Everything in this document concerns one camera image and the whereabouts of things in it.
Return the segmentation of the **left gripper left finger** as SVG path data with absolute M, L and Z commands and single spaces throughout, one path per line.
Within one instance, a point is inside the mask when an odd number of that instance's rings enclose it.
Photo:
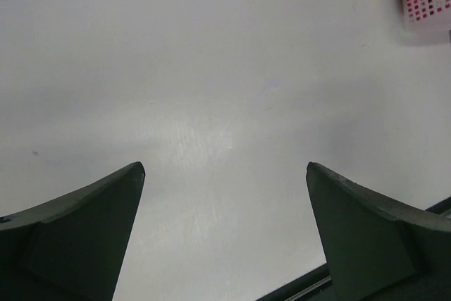
M 112 300 L 144 187 L 131 163 L 1 217 L 2 300 Z

